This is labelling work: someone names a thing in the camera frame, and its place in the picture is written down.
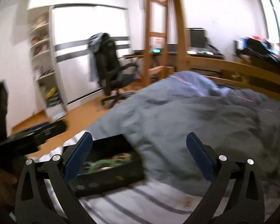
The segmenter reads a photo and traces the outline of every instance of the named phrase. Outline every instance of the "wall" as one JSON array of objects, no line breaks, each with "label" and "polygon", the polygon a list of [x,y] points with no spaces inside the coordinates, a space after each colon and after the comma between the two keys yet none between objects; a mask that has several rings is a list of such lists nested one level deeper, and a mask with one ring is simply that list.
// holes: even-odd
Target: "wall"
[{"label": "wall", "polygon": [[[129,0],[130,21],[138,21],[134,26],[131,22],[132,46],[143,48],[143,16],[133,13],[138,9],[136,0]],[[256,35],[266,37],[265,25],[258,0],[182,0],[186,27],[202,27],[207,30],[210,43],[217,47],[227,60],[233,59],[233,40],[240,37]],[[162,32],[163,11],[153,7],[153,24],[155,32]],[[176,29],[173,19],[170,21],[169,43],[176,43]]]},{"label": "wall", "polygon": [[[9,91],[7,129],[42,110],[34,84],[29,33],[32,27],[32,9],[42,6],[42,2],[68,3],[90,2],[90,0],[1,0],[0,1],[0,80],[5,80]],[[110,3],[125,6],[126,0],[91,0],[93,3]]]}]

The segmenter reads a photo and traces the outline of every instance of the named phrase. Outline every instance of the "black office chair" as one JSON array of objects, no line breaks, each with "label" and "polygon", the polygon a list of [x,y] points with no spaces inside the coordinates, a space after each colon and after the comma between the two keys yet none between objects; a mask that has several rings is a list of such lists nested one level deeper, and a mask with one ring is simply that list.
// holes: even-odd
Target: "black office chair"
[{"label": "black office chair", "polygon": [[[112,108],[119,100],[126,99],[134,92],[119,93],[120,88],[124,88],[137,79],[138,65],[128,63],[121,65],[116,55],[116,45],[107,33],[93,35],[88,40],[88,49],[93,52],[96,59],[96,68],[99,76],[99,85],[103,88],[107,98],[101,100],[102,105],[105,101],[112,100]],[[124,74],[122,71],[134,67],[132,74]],[[111,92],[116,90],[116,95],[110,96]]]}]

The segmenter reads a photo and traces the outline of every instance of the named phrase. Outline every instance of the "human hand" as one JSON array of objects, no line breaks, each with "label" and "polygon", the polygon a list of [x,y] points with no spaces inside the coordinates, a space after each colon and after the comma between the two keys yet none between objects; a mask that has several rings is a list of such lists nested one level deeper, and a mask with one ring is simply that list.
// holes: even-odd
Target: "human hand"
[{"label": "human hand", "polygon": [[14,206],[16,190],[13,188],[18,180],[11,173],[0,169],[0,202]]}]

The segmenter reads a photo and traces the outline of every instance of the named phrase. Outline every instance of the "chair backrest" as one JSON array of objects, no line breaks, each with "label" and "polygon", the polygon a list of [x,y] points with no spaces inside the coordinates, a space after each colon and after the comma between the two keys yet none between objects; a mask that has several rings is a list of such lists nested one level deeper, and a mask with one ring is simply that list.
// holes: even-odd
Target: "chair backrest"
[{"label": "chair backrest", "polygon": [[116,54],[116,45],[107,33],[99,33],[90,37],[88,48],[96,59],[99,85],[109,96],[117,88],[122,78],[121,65]]}]

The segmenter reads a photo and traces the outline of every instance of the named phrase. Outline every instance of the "black box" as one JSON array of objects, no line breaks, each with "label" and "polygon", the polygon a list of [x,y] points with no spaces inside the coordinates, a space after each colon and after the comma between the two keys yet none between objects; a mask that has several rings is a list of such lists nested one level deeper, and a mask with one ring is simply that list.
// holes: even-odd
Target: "black box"
[{"label": "black box", "polygon": [[85,161],[95,162],[120,153],[130,153],[132,161],[100,172],[88,173],[83,167],[76,179],[69,182],[77,197],[100,194],[144,179],[142,160],[123,135],[93,141],[93,147]]}]

